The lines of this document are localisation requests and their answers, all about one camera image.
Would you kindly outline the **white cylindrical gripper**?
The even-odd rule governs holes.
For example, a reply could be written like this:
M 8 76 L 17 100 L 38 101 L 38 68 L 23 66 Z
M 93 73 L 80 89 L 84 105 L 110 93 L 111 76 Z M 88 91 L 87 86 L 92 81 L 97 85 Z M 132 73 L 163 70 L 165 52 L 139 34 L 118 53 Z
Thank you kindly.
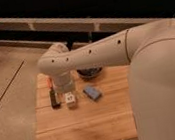
M 69 72 L 54 75 L 52 82 L 56 89 L 56 92 L 59 94 L 71 92 L 75 89 L 74 80 Z

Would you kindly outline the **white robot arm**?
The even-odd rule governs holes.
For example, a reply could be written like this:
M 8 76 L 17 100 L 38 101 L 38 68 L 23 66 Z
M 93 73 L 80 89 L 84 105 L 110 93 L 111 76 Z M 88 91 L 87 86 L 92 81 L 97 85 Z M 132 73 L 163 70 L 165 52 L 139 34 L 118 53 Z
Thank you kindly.
M 175 18 L 131 27 L 74 51 L 51 45 L 39 71 L 57 87 L 71 70 L 129 66 L 128 87 L 139 140 L 175 140 Z

